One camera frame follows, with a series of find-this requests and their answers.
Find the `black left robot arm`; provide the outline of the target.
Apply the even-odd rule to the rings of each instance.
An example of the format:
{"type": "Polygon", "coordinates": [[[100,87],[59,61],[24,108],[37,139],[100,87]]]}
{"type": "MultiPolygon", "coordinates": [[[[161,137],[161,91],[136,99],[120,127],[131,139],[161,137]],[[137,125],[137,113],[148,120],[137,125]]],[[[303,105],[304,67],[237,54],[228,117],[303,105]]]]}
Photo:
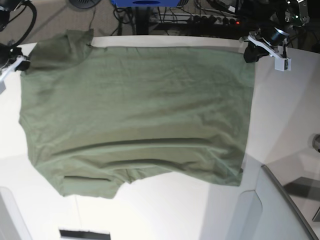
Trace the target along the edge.
{"type": "Polygon", "coordinates": [[[307,31],[310,21],[306,0],[244,0],[241,13],[255,26],[243,40],[246,63],[258,62],[266,56],[289,64],[288,46],[307,31]]]}

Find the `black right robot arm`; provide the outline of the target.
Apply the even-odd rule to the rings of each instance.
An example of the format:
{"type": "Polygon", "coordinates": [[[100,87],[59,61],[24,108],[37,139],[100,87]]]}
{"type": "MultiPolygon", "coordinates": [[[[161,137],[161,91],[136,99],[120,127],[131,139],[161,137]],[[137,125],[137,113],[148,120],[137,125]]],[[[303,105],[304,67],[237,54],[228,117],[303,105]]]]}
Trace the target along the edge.
{"type": "Polygon", "coordinates": [[[29,8],[32,12],[32,19],[29,27],[21,38],[12,45],[0,44],[0,71],[7,68],[10,64],[13,63],[13,59],[22,54],[20,50],[17,50],[17,47],[27,38],[33,29],[36,19],[37,19],[37,10],[36,7],[30,0],[1,0],[0,1],[0,31],[2,32],[9,23],[15,20],[24,12],[26,8],[29,8]],[[11,12],[15,11],[19,7],[24,6],[22,11],[18,13],[14,18],[10,19],[11,12]]]}

